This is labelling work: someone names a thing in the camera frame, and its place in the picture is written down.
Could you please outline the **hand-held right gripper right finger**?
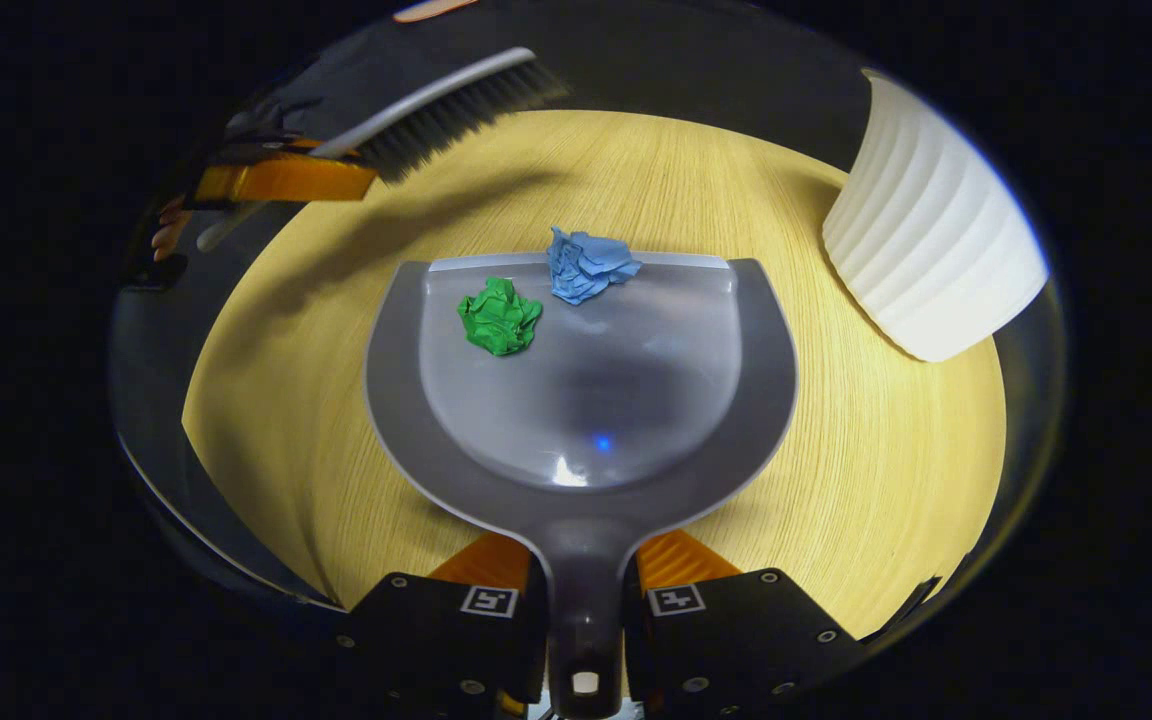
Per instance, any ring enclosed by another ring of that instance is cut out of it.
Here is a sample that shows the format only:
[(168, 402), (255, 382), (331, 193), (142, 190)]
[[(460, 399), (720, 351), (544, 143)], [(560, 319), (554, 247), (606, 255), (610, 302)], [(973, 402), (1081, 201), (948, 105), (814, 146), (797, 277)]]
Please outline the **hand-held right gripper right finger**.
[(867, 660), (785, 571), (741, 571), (684, 530), (636, 551), (623, 619), (641, 720), (803, 720), (801, 698)]

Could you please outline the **blue paper ball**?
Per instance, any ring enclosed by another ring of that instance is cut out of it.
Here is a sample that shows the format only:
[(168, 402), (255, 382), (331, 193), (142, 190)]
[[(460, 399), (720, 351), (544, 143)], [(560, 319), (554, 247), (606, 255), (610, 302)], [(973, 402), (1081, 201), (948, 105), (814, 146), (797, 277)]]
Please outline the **blue paper ball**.
[(550, 232), (550, 293), (573, 306), (594, 300), (609, 286), (630, 281), (643, 268), (623, 241), (562, 232), (558, 225)]

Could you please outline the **white ribbed garbage bin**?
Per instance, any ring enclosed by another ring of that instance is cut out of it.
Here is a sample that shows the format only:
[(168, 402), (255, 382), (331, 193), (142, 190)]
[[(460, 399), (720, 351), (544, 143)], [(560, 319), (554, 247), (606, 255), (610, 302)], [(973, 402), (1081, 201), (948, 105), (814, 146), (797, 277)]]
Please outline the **white ribbed garbage bin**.
[(864, 70), (867, 128), (823, 222), (870, 323), (923, 363), (991, 338), (1049, 281), (1033, 225), (991, 161), (896, 79)]

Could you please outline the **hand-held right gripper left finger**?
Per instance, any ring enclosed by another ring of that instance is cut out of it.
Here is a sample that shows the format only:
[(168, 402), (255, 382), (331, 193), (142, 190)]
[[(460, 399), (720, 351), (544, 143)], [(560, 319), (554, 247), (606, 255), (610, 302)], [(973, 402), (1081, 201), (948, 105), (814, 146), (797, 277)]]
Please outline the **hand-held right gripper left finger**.
[(384, 575), (334, 630), (339, 720), (526, 720), (541, 702), (547, 579), (486, 533), (426, 575)]

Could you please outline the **wooden desktop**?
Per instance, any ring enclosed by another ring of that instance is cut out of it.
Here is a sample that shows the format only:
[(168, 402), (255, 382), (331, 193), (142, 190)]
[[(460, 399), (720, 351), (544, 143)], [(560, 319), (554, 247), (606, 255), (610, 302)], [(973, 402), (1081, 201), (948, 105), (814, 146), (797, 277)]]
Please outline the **wooden desktop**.
[(382, 575), (434, 570), (479, 535), (420, 497), (371, 429), (362, 369), (397, 264), (540, 251), (553, 225), (755, 258), (803, 386), (770, 467), (690, 532), (738, 568), (785, 570), (847, 632), (876, 632), (978, 541), (1005, 465), (1005, 379), (991, 341), (920, 363), (867, 323), (820, 245), (844, 181), (803, 152), (685, 120), (506, 118), (402, 184), (259, 232), (180, 424), (256, 537), (351, 606)]

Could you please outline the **green paper ball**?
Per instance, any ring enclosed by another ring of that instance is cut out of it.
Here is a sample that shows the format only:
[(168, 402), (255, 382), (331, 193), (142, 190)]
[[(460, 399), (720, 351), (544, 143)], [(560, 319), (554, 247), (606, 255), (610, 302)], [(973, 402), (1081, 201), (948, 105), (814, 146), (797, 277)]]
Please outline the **green paper ball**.
[(535, 341), (544, 306), (516, 291), (511, 279), (490, 275), (482, 291), (462, 297), (457, 306), (467, 342), (497, 357), (526, 350)]

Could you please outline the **small grey broom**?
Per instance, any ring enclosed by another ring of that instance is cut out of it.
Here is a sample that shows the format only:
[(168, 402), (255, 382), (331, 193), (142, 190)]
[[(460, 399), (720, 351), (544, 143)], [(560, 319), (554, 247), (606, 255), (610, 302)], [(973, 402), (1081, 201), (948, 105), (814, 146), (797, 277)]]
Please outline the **small grey broom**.
[[(539, 109), (570, 92), (570, 85), (543, 65), (535, 51), (511, 47), (417, 88), (338, 137), (317, 141), (319, 147), (312, 154), (342, 159), (348, 151), (357, 152), (367, 167), (379, 172), (372, 184), (397, 184), (462, 138), (483, 131), (500, 118)], [(297, 132), (252, 128), (230, 138), (248, 135)], [(198, 251), (214, 250), (270, 204), (252, 202), (221, 211), (223, 217), (198, 234)]]

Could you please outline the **grey dustpan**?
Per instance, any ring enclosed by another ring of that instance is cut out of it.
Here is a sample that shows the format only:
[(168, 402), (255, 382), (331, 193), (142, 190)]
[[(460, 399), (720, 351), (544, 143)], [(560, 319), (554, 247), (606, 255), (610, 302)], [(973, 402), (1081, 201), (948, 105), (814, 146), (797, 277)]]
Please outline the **grey dustpan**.
[[(490, 275), (544, 306), (526, 350), (467, 342)], [(397, 265), (364, 363), (376, 438), (422, 495), (526, 546), (548, 584), (550, 702), (620, 707), (621, 591), (646, 539), (717, 511), (782, 445), (797, 356), (755, 259), (647, 252), (579, 306), (536, 253)]]

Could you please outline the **black desk clamp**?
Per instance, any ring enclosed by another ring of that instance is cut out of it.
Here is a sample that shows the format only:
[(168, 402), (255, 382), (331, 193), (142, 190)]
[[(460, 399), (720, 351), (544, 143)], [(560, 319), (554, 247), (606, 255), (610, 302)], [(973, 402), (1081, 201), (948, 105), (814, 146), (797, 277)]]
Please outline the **black desk clamp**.
[(904, 623), (915, 611), (918, 611), (923, 602), (929, 600), (929, 597), (933, 594), (938, 585), (941, 584), (942, 577), (931, 577), (924, 579), (924, 582), (915, 585), (914, 591), (905, 597), (905, 601), (901, 602), (899, 609), (890, 617), (890, 623), (888, 623), (888, 629), (896, 628), (901, 623)]

